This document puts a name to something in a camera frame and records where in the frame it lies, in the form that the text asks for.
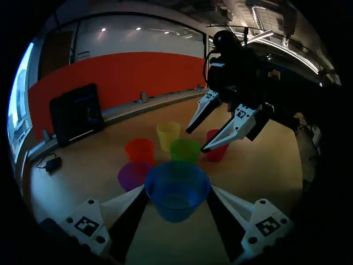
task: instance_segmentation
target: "purple cup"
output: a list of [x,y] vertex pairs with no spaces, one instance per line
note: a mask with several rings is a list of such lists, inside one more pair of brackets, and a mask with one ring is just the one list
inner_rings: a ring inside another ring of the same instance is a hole
[[152,166],[146,162],[130,162],[120,169],[118,181],[124,190],[130,191],[145,183]]

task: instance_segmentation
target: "translucent plastic cup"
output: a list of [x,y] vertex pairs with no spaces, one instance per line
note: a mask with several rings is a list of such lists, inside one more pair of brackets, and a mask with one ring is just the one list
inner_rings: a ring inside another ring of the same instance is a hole
[[151,170],[146,162],[130,162],[120,169],[118,181],[124,190],[130,191],[145,183],[146,176]]
[[178,139],[170,145],[172,160],[195,164],[200,154],[200,144],[191,139]]
[[[211,140],[213,136],[218,132],[218,130],[210,130],[207,133],[207,141]],[[221,147],[218,147],[212,151],[206,153],[206,159],[210,162],[221,162],[222,158],[225,155],[225,152],[228,149],[229,144],[225,144]]]
[[170,144],[179,138],[180,127],[180,124],[174,121],[162,122],[157,125],[159,142],[164,151],[169,152]]
[[154,143],[148,139],[134,139],[125,146],[130,162],[146,162],[154,165]]
[[210,180],[199,167],[184,161],[171,161],[151,169],[145,190],[164,220],[186,220],[206,199]]

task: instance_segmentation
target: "blue cup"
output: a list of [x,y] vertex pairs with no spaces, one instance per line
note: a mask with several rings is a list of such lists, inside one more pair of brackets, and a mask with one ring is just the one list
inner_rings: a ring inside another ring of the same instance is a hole
[[184,161],[162,163],[150,170],[145,190],[164,220],[186,220],[206,199],[210,180],[198,166]]

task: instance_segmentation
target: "power adapter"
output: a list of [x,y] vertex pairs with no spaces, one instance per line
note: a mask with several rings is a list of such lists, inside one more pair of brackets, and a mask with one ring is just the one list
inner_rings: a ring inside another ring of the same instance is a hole
[[[48,156],[50,155],[54,155],[55,158],[53,159],[50,159],[48,160],[46,163],[45,163],[45,167],[39,167],[39,165],[43,162],[43,160],[45,158],[47,158]],[[61,159],[61,157],[57,157],[56,154],[54,153],[51,153],[45,157],[43,157],[39,163],[36,165],[36,168],[41,168],[41,169],[45,169],[45,171],[49,172],[49,173],[52,173],[53,171],[55,171],[56,169],[59,169],[61,168],[61,165],[63,163],[63,160]]]
[[56,157],[48,160],[45,164],[45,171],[51,173],[54,170],[61,168],[62,162],[63,160],[61,159],[61,157]]

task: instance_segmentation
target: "red wall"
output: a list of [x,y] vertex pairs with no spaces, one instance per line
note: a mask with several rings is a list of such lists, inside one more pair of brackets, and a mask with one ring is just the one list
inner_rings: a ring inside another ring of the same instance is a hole
[[28,90],[30,117],[37,140],[53,134],[49,103],[53,98],[95,83],[102,110],[149,96],[204,85],[203,59],[173,53],[116,53],[79,61],[56,70]]

